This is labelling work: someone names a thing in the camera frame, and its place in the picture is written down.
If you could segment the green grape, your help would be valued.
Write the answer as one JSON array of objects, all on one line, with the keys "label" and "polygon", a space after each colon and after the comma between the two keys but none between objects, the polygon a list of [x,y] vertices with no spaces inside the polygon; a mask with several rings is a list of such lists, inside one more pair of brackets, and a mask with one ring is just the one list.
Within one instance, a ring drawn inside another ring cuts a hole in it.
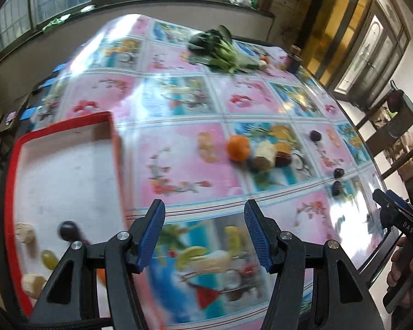
[{"label": "green grape", "polygon": [[56,255],[49,249],[43,249],[41,252],[41,260],[43,265],[47,267],[48,270],[54,270],[59,263]]}]

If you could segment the round sugarcane piece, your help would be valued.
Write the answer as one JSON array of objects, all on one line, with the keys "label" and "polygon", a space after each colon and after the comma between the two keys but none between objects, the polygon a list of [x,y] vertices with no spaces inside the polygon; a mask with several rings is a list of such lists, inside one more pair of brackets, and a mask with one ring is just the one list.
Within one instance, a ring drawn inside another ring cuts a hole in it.
[{"label": "round sugarcane piece", "polygon": [[21,288],[31,299],[38,299],[47,283],[42,275],[26,273],[21,278]]}]

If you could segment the small sugarcane piece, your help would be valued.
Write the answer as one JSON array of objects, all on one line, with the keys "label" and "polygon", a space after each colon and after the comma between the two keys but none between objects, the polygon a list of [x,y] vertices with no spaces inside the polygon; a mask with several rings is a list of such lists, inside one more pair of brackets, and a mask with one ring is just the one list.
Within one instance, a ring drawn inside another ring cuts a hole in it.
[{"label": "small sugarcane piece", "polygon": [[19,222],[15,225],[15,237],[22,244],[32,244],[36,239],[36,232],[31,224]]}]

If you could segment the long sugarcane piece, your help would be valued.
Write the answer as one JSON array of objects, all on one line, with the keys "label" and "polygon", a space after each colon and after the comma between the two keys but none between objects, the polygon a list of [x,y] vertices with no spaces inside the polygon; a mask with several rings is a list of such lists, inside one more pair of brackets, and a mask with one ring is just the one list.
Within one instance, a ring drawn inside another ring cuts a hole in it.
[{"label": "long sugarcane piece", "polygon": [[270,141],[260,142],[255,148],[252,165],[257,171],[269,171],[275,167],[277,153],[276,147]]}]

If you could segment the orange mandarin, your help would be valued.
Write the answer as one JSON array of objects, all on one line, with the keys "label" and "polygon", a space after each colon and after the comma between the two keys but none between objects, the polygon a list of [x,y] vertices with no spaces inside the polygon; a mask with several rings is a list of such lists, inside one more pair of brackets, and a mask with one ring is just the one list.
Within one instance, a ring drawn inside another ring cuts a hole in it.
[{"label": "orange mandarin", "polygon": [[248,160],[251,156],[251,144],[243,135],[232,135],[227,141],[227,154],[237,163]]},{"label": "orange mandarin", "polygon": [[98,268],[96,270],[97,278],[103,286],[106,286],[106,271],[104,269]]}]

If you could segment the wooden chair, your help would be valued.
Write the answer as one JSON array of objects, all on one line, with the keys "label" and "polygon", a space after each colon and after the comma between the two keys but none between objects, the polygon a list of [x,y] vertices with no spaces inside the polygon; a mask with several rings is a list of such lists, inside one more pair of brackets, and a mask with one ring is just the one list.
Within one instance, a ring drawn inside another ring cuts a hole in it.
[{"label": "wooden chair", "polygon": [[374,133],[366,140],[372,156],[387,152],[390,167],[382,173],[386,179],[413,159],[413,147],[409,147],[407,133],[413,127],[413,102],[407,94],[390,81],[389,91],[366,111],[356,124],[360,129],[367,122]]}]

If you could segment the red rimmed white tray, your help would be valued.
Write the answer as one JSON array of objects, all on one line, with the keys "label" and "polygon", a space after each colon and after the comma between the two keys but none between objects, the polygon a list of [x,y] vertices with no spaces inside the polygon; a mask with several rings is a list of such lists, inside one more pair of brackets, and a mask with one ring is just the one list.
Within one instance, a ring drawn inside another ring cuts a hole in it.
[{"label": "red rimmed white tray", "polygon": [[[120,170],[121,142],[110,112],[97,112],[58,122],[19,138],[6,180],[4,229],[10,276],[27,322],[37,299],[21,288],[26,273],[48,281],[53,270],[41,260],[43,249],[58,260],[72,243],[63,241],[58,227],[73,221],[85,245],[108,241],[132,225],[125,219]],[[31,224],[32,244],[15,237],[15,225]],[[133,275],[148,328],[158,329],[159,315],[142,300],[140,274]]]}]

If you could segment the fruit print plastic tablecloth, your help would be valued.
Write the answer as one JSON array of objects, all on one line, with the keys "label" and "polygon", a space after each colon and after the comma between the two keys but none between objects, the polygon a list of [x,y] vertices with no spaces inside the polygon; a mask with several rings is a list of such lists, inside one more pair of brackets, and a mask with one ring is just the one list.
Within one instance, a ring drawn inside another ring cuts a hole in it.
[{"label": "fruit print plastic tablecloth", "polygon": [[[125,219],[159,198],[165,226],[139,277],[158,329],[256,329],[274,277],[260,267],[243,219],[255,198],[299,238],[338,240],[357,267],[382,241],[371,193],[381,181],[357,132],[336,102],[306,74],[280,70],[279,48],[235,42],[266,70],[229,75],[190,63],[191,28],[140,15],[109,22],[50,84],[37,128],[112,113],[122,143]],[[312,142],[317,130],[322,140]],[[232,135],[251,156],[234,162]],[[260,172],[260,142],[290,153],[288,166]],[[335,168],[345,175],[335,179]],[[333,197],[336,181],[344,194]]]}]

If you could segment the dark jar with cork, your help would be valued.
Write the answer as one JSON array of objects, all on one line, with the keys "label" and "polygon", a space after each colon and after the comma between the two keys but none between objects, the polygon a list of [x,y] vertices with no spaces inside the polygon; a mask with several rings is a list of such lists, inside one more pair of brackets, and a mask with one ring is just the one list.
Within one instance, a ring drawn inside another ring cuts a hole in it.
[{"label": "dark jar with cork", "polygon": [[291,45],[288,52],[288,59],[286,62],[286,70],[289,73],[295,74],[301,66],[301,49],[296,45]]}]

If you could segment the blue white mahjong tile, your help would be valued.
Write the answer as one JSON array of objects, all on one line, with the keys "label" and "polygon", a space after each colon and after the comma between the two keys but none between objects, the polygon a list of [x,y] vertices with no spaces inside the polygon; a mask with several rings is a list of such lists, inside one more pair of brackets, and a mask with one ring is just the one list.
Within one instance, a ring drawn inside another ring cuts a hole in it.
[{"label": "blue white mahjong tile", "polygon": [[31,107],[26,109],[20,117],[21,121],[27,120],[27,119],[31,119],[31,117],[33,116],[33,114],[36,112],[37,108],[36,107]]}]

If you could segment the far small orange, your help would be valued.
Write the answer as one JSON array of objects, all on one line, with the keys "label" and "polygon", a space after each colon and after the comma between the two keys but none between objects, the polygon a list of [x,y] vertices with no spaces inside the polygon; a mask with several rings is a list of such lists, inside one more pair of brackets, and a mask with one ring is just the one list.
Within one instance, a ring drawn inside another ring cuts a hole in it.
[{"label": "far small orange", "polygon": [[269,64],[270,63],[270,59],[268,56],[263,55],[260,60],[264,61],[265,63]]}]

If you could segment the green leafy vegetable bunch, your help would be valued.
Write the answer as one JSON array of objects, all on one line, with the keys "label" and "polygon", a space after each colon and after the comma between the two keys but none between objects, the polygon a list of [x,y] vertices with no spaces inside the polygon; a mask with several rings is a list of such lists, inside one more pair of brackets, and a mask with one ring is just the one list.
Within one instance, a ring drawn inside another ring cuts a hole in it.
[{"label": "green leafy vegetable bunch", "polygon": [[202,64],[213,72],[234,75],[261,69],[258,61],[236,49],[230,31],[223,25],[193,34],[187,48],[190,63]]}]

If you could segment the green cloth on sill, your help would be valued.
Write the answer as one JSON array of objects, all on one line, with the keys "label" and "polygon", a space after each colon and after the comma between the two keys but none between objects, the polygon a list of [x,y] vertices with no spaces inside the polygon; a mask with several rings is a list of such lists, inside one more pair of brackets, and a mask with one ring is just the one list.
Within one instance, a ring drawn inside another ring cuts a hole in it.
[{"label": "green cloth on sill", "polygon": [[70,14],[68,13],[68,14],[65,14],[65,15],[59,17],[59,18],[55,18],[55,19],[50,20],[50,22],[48,22],[47,25],[45,25],[42,28],[42,32],[44,34],[46,34],[48,31],[51,31],[52,29],[54,29],[54,28],[56,28],[60,25],[63,25],[69,19],[69,17],[70,17]]}]

